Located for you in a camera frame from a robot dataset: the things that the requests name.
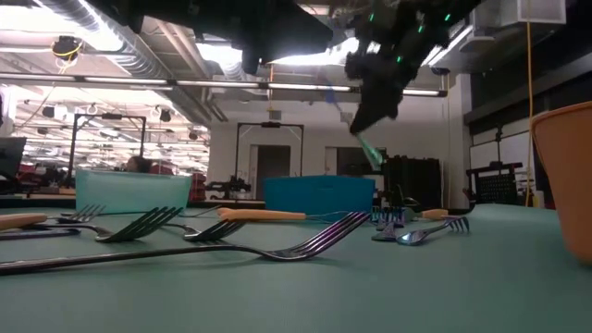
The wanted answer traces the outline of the silver ventilation duct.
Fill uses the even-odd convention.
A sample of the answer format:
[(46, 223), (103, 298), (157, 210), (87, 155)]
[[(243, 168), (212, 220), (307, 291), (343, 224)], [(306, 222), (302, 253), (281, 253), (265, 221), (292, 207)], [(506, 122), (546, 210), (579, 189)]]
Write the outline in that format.
[(65, 21), (77, 24), (86, 43), (115, 52), (112, 61), (132, 77), (173, 79), (174, 74), (129, 27), (117, 23), (86, 0), (33, 0)]

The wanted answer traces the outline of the green table mat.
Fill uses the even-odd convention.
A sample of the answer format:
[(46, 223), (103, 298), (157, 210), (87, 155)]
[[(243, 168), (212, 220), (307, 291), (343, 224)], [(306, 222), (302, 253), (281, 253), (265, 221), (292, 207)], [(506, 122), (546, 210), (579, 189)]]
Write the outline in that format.
[(0, 333), (592, 333), (555, 212), (480, 205), (417, 247), (370, 225), (316, 258), (191, 253), (0, 277)]

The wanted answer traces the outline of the orange plastic bin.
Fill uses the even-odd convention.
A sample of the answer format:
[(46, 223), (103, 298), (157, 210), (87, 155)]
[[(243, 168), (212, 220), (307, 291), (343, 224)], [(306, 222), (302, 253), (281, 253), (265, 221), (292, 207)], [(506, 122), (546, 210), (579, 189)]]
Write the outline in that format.
[(592, 101), (534, 117), (532, 134), (565, 247), (592, 265)]

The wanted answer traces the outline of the translucent teal plastic bin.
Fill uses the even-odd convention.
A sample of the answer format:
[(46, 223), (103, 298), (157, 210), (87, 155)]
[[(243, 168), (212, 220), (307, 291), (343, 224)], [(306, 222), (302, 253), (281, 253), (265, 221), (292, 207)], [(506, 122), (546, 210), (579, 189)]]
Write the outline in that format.
[(174, 175), (81, 169), (75, 178), (76, 209), (104, 205), (106, 214), (146, 212), (155, 207), (185, 208), (191, 179)]

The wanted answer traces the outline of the orange handled silver fork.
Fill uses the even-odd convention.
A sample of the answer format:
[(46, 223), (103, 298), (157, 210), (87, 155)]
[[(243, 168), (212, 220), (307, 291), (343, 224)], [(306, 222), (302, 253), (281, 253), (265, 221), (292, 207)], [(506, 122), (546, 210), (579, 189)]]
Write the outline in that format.
[(0, 231), (12, 228), (22, 228), (28, 225), (42, 223), (48, 219), (45, 214), (9, 214), (0, 215)]
[(273, 211), (265, 209), (231, 209), (227, 207), (217, 208), (216, 213), (221, 220), (232, 222), (304, 220), (329, 221), (344, 217), (348, 214), (347, 211), (338, 211), (320, 215), (307, 215), (305, 213)]

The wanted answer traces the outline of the black cabinet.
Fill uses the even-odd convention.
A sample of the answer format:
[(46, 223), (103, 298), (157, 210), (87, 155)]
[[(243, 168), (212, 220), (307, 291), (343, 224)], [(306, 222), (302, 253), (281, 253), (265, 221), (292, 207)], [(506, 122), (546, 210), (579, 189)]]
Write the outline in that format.
[(389, 157), (382, 164), (383, 197), (391, 206), (411, 206), (416, 211), (440, 208), (440, 163), (435, 158)]

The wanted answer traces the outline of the blue plastic bin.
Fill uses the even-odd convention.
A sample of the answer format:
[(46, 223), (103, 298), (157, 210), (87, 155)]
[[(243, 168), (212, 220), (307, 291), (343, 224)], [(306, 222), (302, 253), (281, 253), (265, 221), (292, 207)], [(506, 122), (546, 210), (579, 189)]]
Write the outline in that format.
[(323, 215), (335, 212), (369, 212), (376, 184), (372, 179), (342, 176), (303, 176), (264, 181), (265, 207), (269, 210)]

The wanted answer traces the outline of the dark metal fork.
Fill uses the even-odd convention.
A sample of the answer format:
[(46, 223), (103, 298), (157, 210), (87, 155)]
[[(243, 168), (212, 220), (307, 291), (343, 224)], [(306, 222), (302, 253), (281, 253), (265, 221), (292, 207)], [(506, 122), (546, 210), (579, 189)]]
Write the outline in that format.
[(184, 231), (182, 238), (188, 242), (219, 241), (235, 233), (245, 226), (244, 222), (223, 220), (212, 227), (200, 231), (188, 225), (166, 223), (165, 227), (180, 228)]
[(331, 248), (370, 218), (371, 215), (368, 213), (349, 213), (341, 220), (331, 224), (329, 227), (323, 229), (320, 233), (314, 235), (312, 238), (287, 249), (264, 251), (246, 245), (231, 244), (223, 240), (210, 240), (207, 241), (205, 245), (200, 244), (188, 248), (173, 248), (127, 253), (105, 253), (96, 255), (2, 262), (0, 263), (0, 276), (29, 274), (76, 265), (101, 264), (168, 255), (219, 251), (253, 253), (271, 261), (296, 262), (315, 257), (325, 250)]
[(98, 242), (109, 243), (134, 241), (154, 233), (182, 211), (182, 207), (156, 207), (133, 220), (130, 224), (117, 232), (111, 232), (108, 229), (90, 225), (90, 221), (87, 223), (76, 224), (64, 224), (57, 222), (54, 224), (37, 223), (22, 227), (21, 229), (82, 228), (94, 231), (96, 233), (95, 240)]
[(100, 215), (105, 210), (105, 205), (87, 204), (80, 210), (72, 214), (61, 214), (60, 216), (49, 217), (49, 220), (55, 220), (57, 223), (76, 224), (87, 223)]

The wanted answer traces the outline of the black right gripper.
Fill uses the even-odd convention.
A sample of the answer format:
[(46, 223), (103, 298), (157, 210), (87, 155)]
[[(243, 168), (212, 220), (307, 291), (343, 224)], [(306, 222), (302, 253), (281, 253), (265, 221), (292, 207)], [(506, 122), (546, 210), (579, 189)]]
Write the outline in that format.
[(395, 91), (362, 95), (350, 125), (350, 134), (358, 135), (385, 117), (398, 116), (402, 90), (415, 79), (432, 49), (439, 46), (439, 27), (357, 27), (354, 36), (359, 43), (346, 55), (347, 77), (362, 80), (367, 91), (372, 85)]

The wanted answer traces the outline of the black metal rig frame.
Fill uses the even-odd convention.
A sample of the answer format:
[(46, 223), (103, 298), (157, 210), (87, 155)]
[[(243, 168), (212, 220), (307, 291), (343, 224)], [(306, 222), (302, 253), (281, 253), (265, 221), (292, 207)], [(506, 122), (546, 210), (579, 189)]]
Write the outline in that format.
[[(78, 121), (80, 120), (81, 117), (84, 117), (86, 121), (82, 125), (79, 125)], [(145, 139), (145, 133), (146, 133), (146, 124), (147, 124), (146, 117), (126, 116), (126, 115), (121, 115), (121, 114), (116, 114), (116, 113), (103, 113), (101, 115), (74, 114), (74, 121), (73, 121), (71, 140), (70, 140), (69, 160), (68, 160), (68, 177), (71, 177), (71, 173), (74, 168), (75, 148), (76, 148), (78, 131), (83, 129), (86, 126), (87, 122), (89, 122), (90, 120), (94, 120), (96, 117), (100, 117), (101, 119), (107, 119), (107, 120), (139, 119), (142, 122), (139, 153), (140, 153), (140, 156), (143, 157), (144, 139)]]
[(234, 165), (234, 175), (233, 177), (237, 178), (239, 175), (239, 157), (240, 157), (240, 140), (241, 140), (241, 128), (243, 126), (249, 127), (261, 127), (266, 129), (279, 129), (282, 127), (285, 128), (298, 128), (301, 131), (301, 134), (296, 137), (300, 140), (300, 170), (298, 172), (298, 176), (303, 175), (303, 144), (304, 144), (304, 129), (305, 126), (302, 124), (286, 124), (277, 121), (266, 121), (261, 123), (256, 122), (238, 122), (236, 128), (236, 135), (235, 135), (235, 165)]

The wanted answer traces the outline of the person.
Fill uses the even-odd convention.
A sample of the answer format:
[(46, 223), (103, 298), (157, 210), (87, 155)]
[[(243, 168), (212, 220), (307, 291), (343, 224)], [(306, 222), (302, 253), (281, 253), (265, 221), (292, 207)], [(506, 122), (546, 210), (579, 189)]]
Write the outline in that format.
[(143, 156), (134, 155), (126, 163), (126, 170), (135, 173), (150, 173), (153, 161)]

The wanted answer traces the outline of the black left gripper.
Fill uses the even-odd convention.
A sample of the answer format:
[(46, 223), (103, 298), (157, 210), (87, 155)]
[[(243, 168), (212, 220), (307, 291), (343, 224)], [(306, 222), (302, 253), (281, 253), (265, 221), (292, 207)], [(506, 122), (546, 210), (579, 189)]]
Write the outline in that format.
[(230, 41), (242, 69), (288, 56), (324, 53), (333, 31), (292, 0), (193, 0), (194, 29)]

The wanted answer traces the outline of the long ceiling light strip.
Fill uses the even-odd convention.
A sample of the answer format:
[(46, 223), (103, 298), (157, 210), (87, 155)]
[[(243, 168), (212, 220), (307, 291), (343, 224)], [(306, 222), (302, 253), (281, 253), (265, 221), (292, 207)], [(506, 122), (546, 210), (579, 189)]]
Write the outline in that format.
[(75, 86), (82, 84), (124, 86), (145, 90), (170, 91), (173, 87), (200, 87), (244, 90), (286, 90), (335, 93), (358, 93), (359, 87), (339, 86), (332, 84), (302, 84), (264, 81), (227, 81), (227, 80), (172, 80), (172, 79), (140, 79), (121, 77), (96, 77), (81, 75), (52, 75), (34, 73), (0, 72), (0, 81), (24, 83), (32, 85), (64, 85)]

